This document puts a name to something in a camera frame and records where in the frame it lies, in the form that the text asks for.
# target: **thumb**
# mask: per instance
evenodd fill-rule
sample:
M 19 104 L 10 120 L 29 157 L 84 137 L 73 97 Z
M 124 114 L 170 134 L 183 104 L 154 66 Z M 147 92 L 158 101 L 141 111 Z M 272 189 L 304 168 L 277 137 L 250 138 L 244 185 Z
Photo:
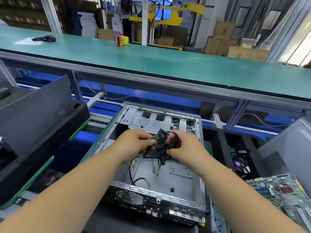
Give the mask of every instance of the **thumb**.
M 178 153 L 178 149 L 169 149 L 166 151 L 170 156 L 172 156 L 173 158 L 175 158 L 177 156 Z
M 149 146 L 155 145 L 156 140 L 154 139 L 148 139 L 148 140 L 139 140 L 140 149 L 146 149 Z

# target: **yellow machine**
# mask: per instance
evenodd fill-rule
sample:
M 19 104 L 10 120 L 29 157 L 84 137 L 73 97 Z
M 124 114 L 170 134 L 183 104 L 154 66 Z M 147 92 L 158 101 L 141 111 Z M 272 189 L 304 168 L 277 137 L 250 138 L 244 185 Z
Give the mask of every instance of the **yellow machine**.
M 189 3 L 189 4 L 183 4 L 182 7 L 174 7 L 174 6 L 162 6 L 162 5 L 149 5 L 149 13 L 148 13 L 148 22 L 154 20 L 156 12 L 156 9 L 169 9 L 171 10 L 171 14 L 169 19 L 164 19 L 164 20 L 158 20 L 155 21 L 154 23 L 157 24 L 165 24 L 165 25 L 173 25 L 173 26 L 178 26 L 181 24 L 183 18 L 178 16 L 179 11 L 184 11 L 184 10 L 190 10 L 192 12 L 204 14 L 205 12 L 205 7 L 201 6 L 196 3 Z M 142 22 L 142 17 L 135 17 L 135 16 L 129 16 L 130 21 L 136 21 L 136 22 Z

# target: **green workbench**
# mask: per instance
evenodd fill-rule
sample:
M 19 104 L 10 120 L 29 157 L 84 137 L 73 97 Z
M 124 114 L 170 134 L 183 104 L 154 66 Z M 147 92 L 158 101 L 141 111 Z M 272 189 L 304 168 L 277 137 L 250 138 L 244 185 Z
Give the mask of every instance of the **green workbench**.
M 274 93 L 300 97 L 304 101 L 311 99 L 309 69 L 134 44 L 117 47 L 112 41 L 66 34 L 56 35 L 55 43 L 14 44 L 28 37 L 47 34 L 53 35 L 50 32 L 0 26 L 0 51 L 134 70 L 176 80 L 190 79 L 192 82 L 213 83 L 216 87 L 262 91 L 265 95 Z

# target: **metal drive cage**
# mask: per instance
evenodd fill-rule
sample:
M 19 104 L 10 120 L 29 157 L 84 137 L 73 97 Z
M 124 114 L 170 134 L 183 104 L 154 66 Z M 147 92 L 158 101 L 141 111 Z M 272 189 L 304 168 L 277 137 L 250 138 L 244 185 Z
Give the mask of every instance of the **metal drive cage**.
M 151 134 L 157 134 L 160 129 L 181 129 L 192 133 L 203 144 L 200 116 L 125 104 L 81 162 L 109 147 L 125 130 L 134 128 Z M 132 185 L 129 163 L 126 162 L 117 169 L 103 200 L 158 218 L 168 218 L 188 225 L 204 224 L 205 216 L 210 211 L 210 204 L 207 207 L 206 200 L 210 198 L 206 196 L 203 180 L 173 158 L 160 167 L 155 160 L 141 157 L 134 159 L 130 165 L 133 178 L 144 177 L 149 180 L 148 188 L 143 181 Z

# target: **motherboard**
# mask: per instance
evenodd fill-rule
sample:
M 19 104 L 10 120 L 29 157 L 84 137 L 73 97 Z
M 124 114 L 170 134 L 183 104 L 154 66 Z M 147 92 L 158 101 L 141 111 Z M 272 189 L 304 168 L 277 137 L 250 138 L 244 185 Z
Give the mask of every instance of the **motherboard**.
M 311 232 L 311 200 L 293 174 L 261 177 L 246 182 L 295 223 Z

